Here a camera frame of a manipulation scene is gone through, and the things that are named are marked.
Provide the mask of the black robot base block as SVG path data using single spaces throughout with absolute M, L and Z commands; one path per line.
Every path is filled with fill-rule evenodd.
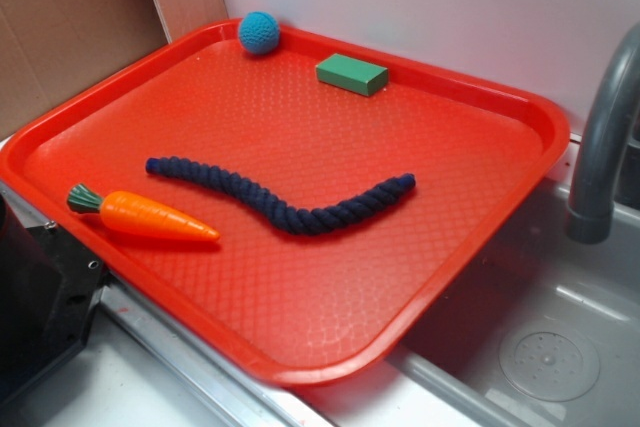
M 25 227 L 1 201 L 1 404 L 87 343 L 103 261 L 61 226 Z

